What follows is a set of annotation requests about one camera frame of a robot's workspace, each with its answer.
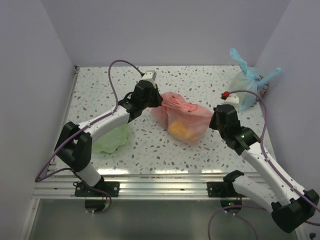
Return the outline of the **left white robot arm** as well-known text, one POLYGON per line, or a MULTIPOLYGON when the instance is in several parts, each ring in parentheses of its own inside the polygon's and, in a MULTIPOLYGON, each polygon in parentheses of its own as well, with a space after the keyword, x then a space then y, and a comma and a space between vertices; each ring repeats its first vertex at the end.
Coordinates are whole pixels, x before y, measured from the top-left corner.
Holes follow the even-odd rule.
POLYGON ((86 185, 92 196, 103 193, 103 177, 91 164, 92 145, 113 129, 130 123, 141 116, 146 108, 161 105, 158 86, 152 79, 140 80, 115 110, 103 113, 91 120, 75 124, 66 123, 56 144, 54 155, 58 156, 86 185))

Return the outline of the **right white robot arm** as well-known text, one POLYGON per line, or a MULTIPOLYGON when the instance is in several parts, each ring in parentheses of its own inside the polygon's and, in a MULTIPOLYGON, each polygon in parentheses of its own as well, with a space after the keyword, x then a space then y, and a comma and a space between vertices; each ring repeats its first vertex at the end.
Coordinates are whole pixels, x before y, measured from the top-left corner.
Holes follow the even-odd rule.
POLYGON ((226 145, 247 161, 265 180, 265 188, 235 170, 223 179, 227 196, 237 193, 250 198, 267 210, 284 232, 291 233, 316 212, 320 196, 297 183, 265 151, 262 140, 248 127, 241 126, 236 109, 230 104, 217 105, 209 127, 217 130, 226 145))

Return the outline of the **pink plastic bag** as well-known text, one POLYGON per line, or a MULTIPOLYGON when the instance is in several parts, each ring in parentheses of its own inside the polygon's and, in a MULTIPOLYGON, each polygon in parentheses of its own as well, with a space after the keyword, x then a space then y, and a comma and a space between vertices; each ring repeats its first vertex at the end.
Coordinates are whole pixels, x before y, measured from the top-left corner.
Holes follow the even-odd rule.
POLYGON ((161 106, 152 108, 150 111, 157 123, 168 131, 172 122, 182 122, 198 136, 196 141, 182 142, 189 145, 197 143, 208 129, 213 112, 201 105, 187 102, 178 93, 165 92, 161 96, 163 98, 161 106))

